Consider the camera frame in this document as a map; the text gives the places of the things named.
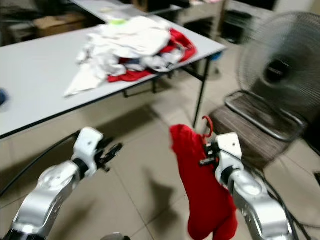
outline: electric fan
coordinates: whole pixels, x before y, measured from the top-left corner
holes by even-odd
[[[274,17],[248,38],[238,65],[241,91],[226,105],[276,139],[293,141],[320,109],[320,16]]]

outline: cardboard box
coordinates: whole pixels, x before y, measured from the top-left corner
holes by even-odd
[[[46,16],[33,21],[39,37],[62,34],[85,27],[85,16],[70,12],[61,16]]]

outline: white table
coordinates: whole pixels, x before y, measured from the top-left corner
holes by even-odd
[[[168,9],[144,12],[135,8],[132,4],[123,4],[118,0],[71,0],[71,2],[105,22],[107,22],[108,16],[130,19],[137,16],[151,16],[182,9],[179,6],[171,5]],[[110,8],[112,10],[109,12],[103,12],[106,8]]]
[[[193,57],[178,64],[176,68],[207,58],[207,67],[202,76],[190,73],[202,81],[196,120],[210,58],[225,50],[225,46],[179,25],[171,24],[197,48],[197,53]],[[63,97],[79,70],[75,58],[91,31],[91,28],[87,28],[0,47],[0,87],[9,95],[8,101],[0,106],[0,139],[159,76],[159,74],[149,75],[135,82],[105,82],[96,89],[68,98]]]

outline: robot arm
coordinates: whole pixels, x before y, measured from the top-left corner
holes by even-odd
[[[93,128],[82,129],[71,160],[42,173],[35,189],[23,201],[4,239],[46,239],[63,202],[79,182],[93,176],[99,168],[106,168],[107,162],[122,148],[121,144],[117,144],[103,155],[104,148],[111,141],[104,140],[104,136]]]
[[[262,181],[257,181],[244,170],[239,160],[242,152],[238,135],[218,135],[215,143],[209,143],[205,148],[209,155],[219,158],[215,177],[232,195],[236,207],[245,218],[252,239],[292,240],[292,230],[282,206],[270,197]]]

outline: pile of clothes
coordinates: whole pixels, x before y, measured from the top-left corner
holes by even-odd
[[[123,24],[99,25],[77,56],[81,68],[64,95],[94,89],[104,81],[133,82],[169,72],[195,53],[192,42],[164,20],[138,16]]]

